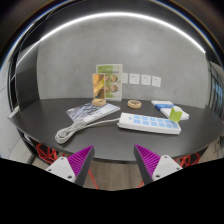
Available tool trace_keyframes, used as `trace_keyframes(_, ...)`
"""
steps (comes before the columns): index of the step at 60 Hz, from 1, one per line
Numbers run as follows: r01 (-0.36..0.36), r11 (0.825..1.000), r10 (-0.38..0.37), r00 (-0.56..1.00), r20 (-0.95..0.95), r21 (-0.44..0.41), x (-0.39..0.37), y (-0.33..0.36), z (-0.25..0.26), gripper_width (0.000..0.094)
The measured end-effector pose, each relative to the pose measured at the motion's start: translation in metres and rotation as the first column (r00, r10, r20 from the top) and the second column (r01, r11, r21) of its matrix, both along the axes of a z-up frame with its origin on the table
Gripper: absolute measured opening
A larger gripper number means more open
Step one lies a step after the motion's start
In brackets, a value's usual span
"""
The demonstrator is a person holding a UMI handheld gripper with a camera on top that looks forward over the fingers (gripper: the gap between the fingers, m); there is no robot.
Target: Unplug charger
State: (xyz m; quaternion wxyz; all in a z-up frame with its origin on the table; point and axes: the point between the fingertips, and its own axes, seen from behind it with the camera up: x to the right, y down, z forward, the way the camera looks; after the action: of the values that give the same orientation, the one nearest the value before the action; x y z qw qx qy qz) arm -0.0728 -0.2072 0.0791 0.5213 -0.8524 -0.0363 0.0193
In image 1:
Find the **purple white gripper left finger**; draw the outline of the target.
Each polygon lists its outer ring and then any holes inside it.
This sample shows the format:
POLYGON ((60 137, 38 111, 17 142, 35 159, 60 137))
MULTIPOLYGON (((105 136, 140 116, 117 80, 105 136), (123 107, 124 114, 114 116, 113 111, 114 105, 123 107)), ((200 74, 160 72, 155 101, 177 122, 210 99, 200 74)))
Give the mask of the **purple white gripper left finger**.
POLYGON ((91 145, 69 157, 59 157, 46 171, 78 186, 83 186, 94 155, 95 148, 91 145))

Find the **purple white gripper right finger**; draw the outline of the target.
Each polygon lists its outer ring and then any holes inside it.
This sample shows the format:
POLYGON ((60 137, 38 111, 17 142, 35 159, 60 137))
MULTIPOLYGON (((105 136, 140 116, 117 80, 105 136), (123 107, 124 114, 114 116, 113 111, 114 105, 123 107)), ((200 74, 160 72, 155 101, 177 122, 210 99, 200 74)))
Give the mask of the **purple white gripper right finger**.
POLYGON ((158 155, 155 152, 135 144, 134 156, 136 158, 142 180, 145 184, 152 183, 174 172, 180 171, 182 167, 168 155, 158 155))

